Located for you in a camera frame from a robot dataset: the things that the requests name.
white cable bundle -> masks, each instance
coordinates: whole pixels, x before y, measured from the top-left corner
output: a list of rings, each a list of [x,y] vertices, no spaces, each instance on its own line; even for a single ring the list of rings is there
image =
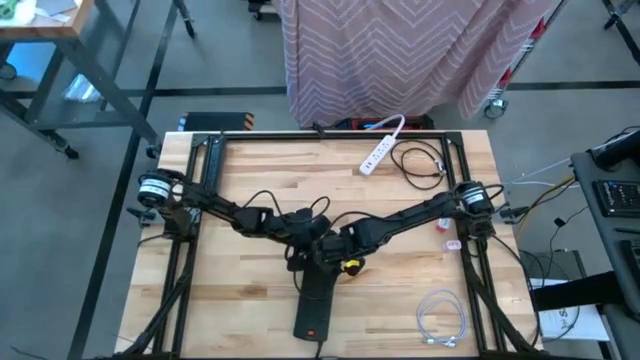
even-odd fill
[[[433,301],[431,301],[431,299],[438,294],[444,294],[445,296],[451,295],[453,297],[453,300],[448,297],[441,297],[441,298],[435,298],[433,299]],[[456,308],[456,310],[458,310],[458,313],[460,314],[460,331],[458,332],[458,334],[454,336],[445,337],[445,338],[439,338],[439,337],[433,336],[422,325],[422,318],[425,315],[428,315],[430,310],[432,310],[434,307],[442,303],[449,303],[453,305]],[[456,347],[456,341],[462,339],[464,337],[465,332],[467,331],[467,317],[464,314],[462,303],[460,302],[460,299],[458,298],[458,296],[456,296],[456,294],[446,289],[433,291],[427,294],[427,296],[425,296],[424,299],[422,299],[422,301],[420,302],[420,305],[418,305],[418,310],[416,311],[416,320],[418,320],[418,330],[422,334],[422,337],[424,338],[423,341],[425,344],[441,344],[441,345],[453,348],[453,347]]]

white cable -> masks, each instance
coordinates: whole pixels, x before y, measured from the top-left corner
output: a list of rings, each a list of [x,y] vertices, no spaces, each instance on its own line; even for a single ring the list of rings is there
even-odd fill
[[[508,182],[508,184],[513,184],[514,182],[516,182],[516,181],[518,181],[518,180],[522,180],[522,179],[530,178],[530,177],[532,177],[532,176],[534,176],[534,175],[538,175],[538,174],[540,174],[541,172],[544,172],[544,171],[547,171],[547,170],[553,169],[553,168],[554,168],[554,167],[556,167],[556,166],[562,165],[562,164],[564,164],[564,163],[568,162],[569,160],[570,160],[569,158],[566,158],[566,159],[564,159],[564,160],[560,160],[560,161],[558,161],[558,162],[557,162],[557,163],[555,163],[555,164],[551,164],[551,165],[549,165],[549,166],[543,167],[543,168],[542,168],[542,169],[540,169],[540,170],[536,170],[536,171],[534,171],[534,172],[532,172],[532,173],[530,173],[530,174],[526,174],[526,175],[523,175],[523,176],[521,176],[521,177],[519,177],[519,178],[517,178],[517,179],[513,179],[513,180],[509,181],[509,182]]]
[[[556,186],[556,184],[552,184],[552,183],[548,183],[548,182],[544,182],[544,181],[518,181],[518,182],[510,182],[507,185],[544,185],[544,186],[548,186],[548,187],[552,187],[552,186]],[[576,189],[579,188],[580,185],[571,185],[571,186],[561,186],[560,188],[564,189],[568,187],[569,189]]]
[[[432,297],[441,293],[445,295],[446,294],[451,295],[455,301],[450,298],[444,297],[444,298],[434,299],[433,301],[430,302]],[[458,313],[460,314],[460,331],[454,336],[439,338],[439,337],[433,336],[431,333],[429,333],[427,329],[425,329],[425,327],[422,325],[422,318],[425,315],[428,315],[429,310],[433,309],[434,307],[442,303],[449,303],[453,305],[458,311]],[[427,294],[424,297],[424,299],[422,299],[422,301],[420,302],[420,305],[418,305],[418,310],[416,310],[416,320],[418,321],[418,331],[420,331],[420,334],[422,334],[422,337],[424,338],[423,342],[425,344],[440,344],[446,347],[453,348],[453,347],[456,347],[456,341],[462,339],[464,337],[465,332],[467,331],[467,317],[464,314],[462,303],[456,294],[454,294],[452,291],[447,289],[440,289]]]
[[[602,145],[598,145],[598,146],[594,147],[592,150],[597,150],[597,149],[600,149],[600,148],[602,148],[602,147],[604,147],[604,146],[607,146],[607,145],[609,145],[609,144],[611,144],[611,143],[614,143],[614,142],[616,142],[616,141],[622,140],[622,139],[626,138],[627,136],[629,136],[629,135],[633,134],[634,132],[631,132],[631,133],[629,133],[629,134],[623,134],[623,135],[620,135],[620,136],[618,136],[618,137],[617,137],[617,138],[615,138],[615,139],[612,139],[612,140],[607,141],[606,143],[604,143],[604,144],[602,144]],[[515,185],[532,185],[532,184],[529,184],[528,182],[518,182],[518,180],[522,180],[522,179],[530,178],[530,177],[532,177],[532,176],[534,176],[534,175],[538,175],[538,174],[540,174],[541,172],[544,172],[544,171],[547,171],[547,170],[553,169],[553,168],[554,168],[554,167],[556,167],[556,166],[562,165],[562,164],[564,164],[564,163],[568,162],[569,160],[571,160],[571,159],[570,159],[570,158],[566,158],[566,159],[564,159],[564,160],[560,160],[560,161],[558,161],[558,162],[557,162],[557,163],[555,163],[555,164],[551,164],[551,165],[549,165],[549,166],[547,166],[547,167],[543,167],[543,168],[542,168],[542,169],[540,169],[540,170],[536,170],[536,171],[534,171],[534,172],[532,172],[532,173],[529,173],[529,174],[523,175],[523,176],[521,176],[521,177],[519,177],[519,178],[517,178],[517,179],[513,179],[513,180],[511,180],[511,181],[507,182],[507,184],[515,184]],[[533,184],[538,184],[538,185],[555,186],[554,184],[550,184],[550,183],[543,183],[543,182],[531,182],[531,183],[533,183]]]
[[[405,119],[404,119],[404,115],[402,115],[402,114],[391,115],[391,116],[389,116],[388,118],[385,118],[385,119],[383,119],[382,121],[380,121],[380,122],[377,122],[377,123],[373,124],[373,125],[372,125],[370,128],[368,128],[367,130],[377,129],[377,128],[379,128],[380,126],[382,126],[382,125],[384,125],[384,124],[388,123],[389,121],[397,120],[397,119],[400,119],[400,124],[398,124],[398,127],[396,128],[396,131],[394,131],[394,132],[393,132],[393,135],[391,135],[391,137],[393,137],[393,138],[395,139],[396,137],[398,137],[398,134],[400,134],[400,131],[401,131],[401,130],[402,130],[402,128],[404,127]]]

wooden table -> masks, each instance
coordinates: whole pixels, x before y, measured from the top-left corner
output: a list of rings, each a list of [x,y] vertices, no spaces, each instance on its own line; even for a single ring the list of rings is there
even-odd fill
[[[464,131],[463,136],[472,178],[486,185],[499,183],[487,133]],[[431,191],[413,189],[389,158],[371,177],[358,175],[360,163],[376,143],[234,140],[227,147],[220,193],[243,203],[255,192],[269,189],[285,212],[309,206],[319,196],[328,195],[331,207],[327,216],[333,219],[347,210],[388,215],[448,189],[446,181]],[[185,171],[190,144],[190,133],[168,133],[159,166]],[[435,171],[424,155],[414,153],[408,160],[416,171]],[[254,205],[273,206],[268,198],[259,198]],[[337,225],[355,219],[356,216],[349,216]],[[517,250],[509,226],[496,224],[496,230]],[[150,228],[142,236],[161,231],[160,227]],[[394,237],[367,257],[367,265],[358,276],[341,275],[333,300],[329,340],[322,356],[477,355],[470,319],[467,336],[453,349],[423,344],[416,328],[418,303],[436,289],[455,292],[469,317],[460,255],[442,250],[444,241],[455,238],[455,229],[441,234],[434,223],[425,224]],[[116,351],[129,346],[128,340],[136,338],[157,310],[169,250],[169,241],[163,239],[139,248]],[[313,356],[315,343],[292,336],[298,293],[282,254],[280,244],[243,238],[225,222],[203,217],[181,356]],[[532,339],[535,318],[521,268],[495,242],[489,243],[488,256],[500,307],[520,332]],[[482,308],[487,343],[492,346],[489,318],[484,305]],[[455,309],[446,305],[438,307],[425,321],[428,329],[441,336],[453,335],[459,327]]]
[[[80,36],[93,4],[94,0],[82,0],[76,9],[64,12],[64,15],[70,17],[66,23],[36,15],[31,23],[27,25],[0,27],[0,38],[21,40]]]

concrete floor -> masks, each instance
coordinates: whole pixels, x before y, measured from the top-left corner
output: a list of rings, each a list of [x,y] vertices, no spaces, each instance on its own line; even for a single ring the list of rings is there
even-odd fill
[[[112,1],[127,19],[130,1]],[[240,1],[188,1],[199,32],[195,43],[182,24],[173,33],[159,88],[284,85],[282,36],[277,21],[254,21]],[[143,1],[117,76],[123,88],[144,88],[169,9],[169,1]],[[615,29],[601,29],[607,12],[600,0],[570,0],[539,46],[516,75],[517,82],[638,80],[640,67]],[[625,23],[640,41],[640,7]],[[21,78],[4,89],[32,90],[51,47],[19,46],[12,55]],[[511,102],[499,120],[459,118],[454,106],[430,115],[438,128],[487,129],[501,178],[509,181],[574,152],[598,144],[629,125],[640,113],[640,90],[508,92]],[[140,99],[133,99],[137,104]],[[251,111],[258,129],[296,129],[285,96],[156,98],[149,121],[163,133],[175,130],[185,111]],[[44,356],[66,357],[85,294],[92,262],[113,196],[128,129],[61,132],[81,153],[68,161],[11,121],[0,121],[0,358],[25,359],[9,346]],[[140,150],[125,206],[135,205],[135,177],[154,166]],[[535,180],[556,182],[570,174],[558,167]],[[545,188],[508,187],[512,204],[527,204]],[[581,208],[579,190],[539,209],[520,247],[546,251],[556,217]],[[140,230],[123,215],[118,226],[85,357],[110,354],[118,332]],[[591,274],[609,264],[587,213],[561,230],[558,248],[578,249]],[[558,341],[547,346],[559,355],[599,358],[592,343]]]

striped fabric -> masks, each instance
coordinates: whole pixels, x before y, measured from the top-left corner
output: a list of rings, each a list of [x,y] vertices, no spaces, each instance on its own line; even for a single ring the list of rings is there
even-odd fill
[[[291,112],[302,127],[421,115],[470,118],[551,0],[280,0]]]

